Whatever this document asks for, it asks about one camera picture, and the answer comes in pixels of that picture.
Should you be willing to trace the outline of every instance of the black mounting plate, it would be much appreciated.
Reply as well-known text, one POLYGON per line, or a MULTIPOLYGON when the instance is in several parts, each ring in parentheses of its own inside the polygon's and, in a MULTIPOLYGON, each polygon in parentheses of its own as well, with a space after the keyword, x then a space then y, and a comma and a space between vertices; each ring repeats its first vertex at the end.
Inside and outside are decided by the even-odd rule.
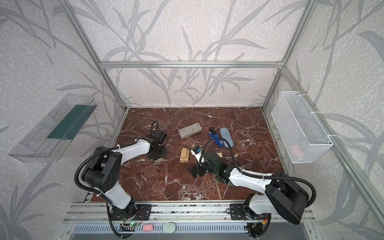
MULTIPOLYGON (((131 219, 131 221, 148 221, 149 220, 149 215, 151 214, 151 204, 135 204, 137 207, 138 213, 131 219)), ((112 221, 124 221, 124 219, 120 216, 118 216, 115 212, 111 213, 111 220, 112 221)))
MULTIPOLYGON (((231 211, 232 220, 250 220, 247 216, 245 216, 243 204, 230 204, 229 208, 231 211)), ((267 217, 266 214, 261 214, 261 215, 257 215, 254 220, 264 221, 266 217, 267 217)))

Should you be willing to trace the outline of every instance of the blue sponge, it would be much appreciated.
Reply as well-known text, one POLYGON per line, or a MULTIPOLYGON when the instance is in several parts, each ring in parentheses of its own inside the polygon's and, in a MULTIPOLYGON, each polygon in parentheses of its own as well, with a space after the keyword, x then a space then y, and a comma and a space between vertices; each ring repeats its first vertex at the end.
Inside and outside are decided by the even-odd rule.
MULTIPOLYGON (((220 135, 222 138, 224 138, 225 140, 227 140, 229 142, 229 145, 231 147, 233 147, 233 141, 232 141, 231 135, 229 134, 228 128, 226 128, 226 127, 220 128, 220 135)), ((224 142, 224 146, 226 148, 229 148, 226 142, 224 142)))

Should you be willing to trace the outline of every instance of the white wire basket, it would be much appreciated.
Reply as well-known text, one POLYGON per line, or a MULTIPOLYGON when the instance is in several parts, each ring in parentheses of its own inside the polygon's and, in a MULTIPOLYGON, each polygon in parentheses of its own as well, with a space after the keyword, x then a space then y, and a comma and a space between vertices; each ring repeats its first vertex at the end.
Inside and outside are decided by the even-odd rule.
POLYGON ((271 115, 292 163, 313 162, 333 146, 299 92, 281 92, 271 115))

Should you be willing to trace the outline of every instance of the black cable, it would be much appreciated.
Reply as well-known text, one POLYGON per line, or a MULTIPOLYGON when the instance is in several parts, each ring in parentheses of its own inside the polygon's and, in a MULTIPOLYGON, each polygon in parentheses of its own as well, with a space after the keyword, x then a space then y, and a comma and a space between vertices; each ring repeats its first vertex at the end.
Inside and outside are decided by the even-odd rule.
POLYGON ((268 227, 269 227, 269 225, 270 225, 270 223, 271 223, 271 216, 272 216, 272 214, 268 214, 268 217, 267 217, 267 219, 268 219, 268 223, 266 224, 266 226, 265 226, 265 228, 263 229, 262 233, 260 233, 259 235, 257 235, 257 237, 260 237, 260 236, 262 236, 263 234, 265 234, 265 232, 267 231, 267 229, 268 229, 268 227))
POLYGON ((113 224, 112 224, 112 220, 111 220, 111 211, 109 210, 109 206, 108 206, 108 204, 107 204, 107 215, 108 215, 109 226, 111 227, 112 232, 113 232, 117 237, 119 237, 119 239, 128 239, 129 237, 131 237, 131 236, 133 235, 133 234, 130 233, 130 236, 129 236, 129 237, 124 237, 124 236, 122 236, 121 234, 119 234, 119 233, 116 231, 115 227, 114 227, 113 224))
MULTIPOLYGON (((131 142, 131 143, 128 143, 126 145, 123 145, 121 146, 120 148, 123 148, 123 147, 128 147, 128 146, 131 146, 133 144, 136 144, 137 142, 134 141, 134 142, 131 142)), ((94 157, 97 157, 99 155, 102 155, 102 154, 106 154, 112 150, 116 150, 116 149, 119 149, 119 147, 110 147, 110 148, 107 148, 105 150, 102 150, 98 153, 95 153, 93 154, 92 156, 90 156, 89 158, 85 159, 84 162, 82 162, 80 164, 80 166, 77 168, 75 174, 74 174, 74 182, 76 184, 76 186, 78 186, 79 188, 83 189, 83 190, 86 190, 86 191, 89 191, 89 192, 93 192, 93 193, 96 193, 98 195, 100 195, 107 203, 110 201, 104 194, 102 194, 99 190, 97 189, 94 189, 94 188, 91 188, 91 187, 87 187, 83 184, 81 184, 80 180, 79 180, 79 175, 80 175, 80 172, 81 170, 83 169, 83 167, 94 157)))
POLYGON ((158 128, 159 128, 159 122, 158 121, 153 121, 153 123, 151 125, 151 128, 149 129, 149 135, 147 135, 146 137, 152 136, 158 128), (153 125, 155 125, 155 123, 156 123, 155 130, 152 131, 153 125))
POLYGON ((214 138, 211 138, 207 141, 207 143, 204 145, 203 147, 203 150, 201 151, 201 156, 200 156, 200 159, 199 159, 199 163, 201 162, 202 158, 203 158, 203 155, 204 155, 204 151, 205 151, 205 148, 206 146, 208 145, 208 143, 212 142, 213 140, 215 139, 221 139, 223 140, 227 145, 228 145, 228 148, 229 148, 229 151, 231 152, 231 156, 232 156, 232 160, 233 160, 233 163, 235 164, 236 166, 236 169, 243 175, 245 176, 248 176, 248 177, 253 177, 253 178, 258 178, 258 179, 282 179, 282 180, 292 180, 292 181, 296 181, 296 182, 302 182, 304 183, 305 185, 309 186, 311 191, 312 191, 312 196, 311 198, 308 200, 307 202, 307 205, 306 207, 309 207, 316 199, 316 189, 314 188, 314 186, 307 180, 304 180, 304 179, 301 179, 301 178, 298 178, 298 177, 284 177, 284 176, 261 176, 261 175, 255 175, 255 174, 251 174, 251 173, 247 173, 247 172, 244 172, 238 165, 237 165, 237 162, 235 160, 235 156, 233 155, 233 152, 232 152, 232 148, 229 144, 229 142, 227 140, 225 140, 224 138, 222 137, 214 137, 214 138))

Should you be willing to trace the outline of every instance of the marble table surface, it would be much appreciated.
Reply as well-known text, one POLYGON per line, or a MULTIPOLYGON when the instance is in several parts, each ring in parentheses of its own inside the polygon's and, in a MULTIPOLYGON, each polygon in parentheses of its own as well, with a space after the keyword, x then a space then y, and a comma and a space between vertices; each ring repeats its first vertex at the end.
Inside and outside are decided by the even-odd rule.
MULTIPOLYGON (((246 199, 253 190, 216 182, 212 174, 194 179, 187 171, 197 160, 189 154, 189 162, 179 160, 182 148, 203 146, 210 139, 208 129, 217 132, 226 127, 232 136, 233 152, 241 168, 264 173, 283 170, 261 108, 131 108, 116 144, 132 142, 136 136, 148 135, 151 123, 159 121, 159 129, 168 135, 167 156, 163 161, 141 155, 120 169, 119 182, 136 201, 160 200, 237 200, 246 199), (202 131, 181 139, 178 129, 198 122, 202 131)), ((222 160, 233 164, 227 148, 215 142, 207 150, 222 152, 222 160)), ((92 201, 104 201, 95 195, 92 201)))

